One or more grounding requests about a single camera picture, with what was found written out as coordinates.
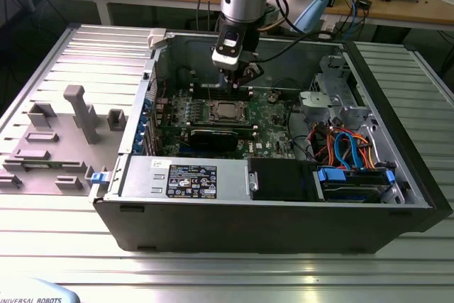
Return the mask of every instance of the motherboard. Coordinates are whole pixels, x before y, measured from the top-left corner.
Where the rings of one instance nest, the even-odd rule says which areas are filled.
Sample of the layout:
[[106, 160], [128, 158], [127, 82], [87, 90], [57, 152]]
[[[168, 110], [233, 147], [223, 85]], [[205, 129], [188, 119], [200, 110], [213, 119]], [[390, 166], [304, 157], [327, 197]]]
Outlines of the motherboard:
[[157, 155], [187, 158], [294, 158], [286, 101], [265, 89], [243, 100], [179, 90], [157, 100]]

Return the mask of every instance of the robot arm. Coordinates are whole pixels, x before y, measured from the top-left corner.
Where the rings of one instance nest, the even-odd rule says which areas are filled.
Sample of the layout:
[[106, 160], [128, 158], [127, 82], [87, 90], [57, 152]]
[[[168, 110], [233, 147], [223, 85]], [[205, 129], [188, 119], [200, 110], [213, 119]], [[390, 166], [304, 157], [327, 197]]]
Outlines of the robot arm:
[[215, 66], [236, 71], [243, 51], [254, 52], [267, 0], [221, 0], [220, 33], [213, 51]]
[[[262, 74], [261, 68], [251, 65], [258, 46], [266, 3], [275, 0], [221, 0], [219, 37], [212, 59], [233, 88]], [[287, 0], [289, 20], [296, 27], [309, 32], [320, 19], [329, 0]]]

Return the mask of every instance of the power supply label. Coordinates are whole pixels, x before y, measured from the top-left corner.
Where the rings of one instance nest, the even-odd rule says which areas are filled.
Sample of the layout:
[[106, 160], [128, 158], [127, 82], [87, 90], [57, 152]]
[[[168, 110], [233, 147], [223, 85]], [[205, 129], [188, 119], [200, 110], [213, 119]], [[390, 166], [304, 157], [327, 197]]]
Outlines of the power supply label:
[[168, 179], [166, 195], [169, 198], [216, 198], [216, 166], [170, 165]]

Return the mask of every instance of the green circuit board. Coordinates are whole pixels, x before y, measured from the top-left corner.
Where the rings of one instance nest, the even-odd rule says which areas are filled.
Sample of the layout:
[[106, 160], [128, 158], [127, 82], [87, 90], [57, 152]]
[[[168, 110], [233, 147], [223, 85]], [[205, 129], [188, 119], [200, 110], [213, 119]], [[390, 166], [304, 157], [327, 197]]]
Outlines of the green circuit board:
[[[254, 91], [249, 101], [193, 99], [189, 92], [178, 92], [162, 101], [157, 129], [161, 136], [161, 156], [189, 158], [244, 159], [294, 158], [284, 122], [287, 110], [284, 101], [271, 104], [271, 91]], [[192, 129], [215, 128], [234, 131], [238, 146], [233, 152], [194, 151], [187, 143]]]

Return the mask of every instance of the floor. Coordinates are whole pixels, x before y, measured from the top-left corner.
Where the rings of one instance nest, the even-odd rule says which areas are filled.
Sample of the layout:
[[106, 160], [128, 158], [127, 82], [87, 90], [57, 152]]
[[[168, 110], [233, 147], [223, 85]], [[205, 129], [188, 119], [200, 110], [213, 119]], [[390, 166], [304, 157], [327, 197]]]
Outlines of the floor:
[[[51, 2], [71, 23], [100, 24], [93, 3], [61, 0]], [[34, 13], [22, 11], [0, 28], [1, 112], [8, 107], [66, 28], [66, 23], [46, 0], [35, 0], [35, 7]], [[111, 12], [117, 26], [160, 26], [160, 23], [164, 22], [160, 21], [160, 18], [165, 18], [168, 28], [195, 30], [194, 10], [152, 9], [145, 6], [112, 4]], [[200, 25], [206, 26], [206, 21], [201, 20]], [[370, 41], [375, 29], [375, 26], [366, 25], [361, 32], [357, 30], [352, 34], [350, 39]], [[391, 38], [393, 32], [389, 32], [388, 35]], [[425, 30], [412, 30], [404, 43], [413, 45], [437, 72], [453, 47], [436, 31]], [[454, 68], [448, 70], [444, 80], [451, 89], [454, 89]]]

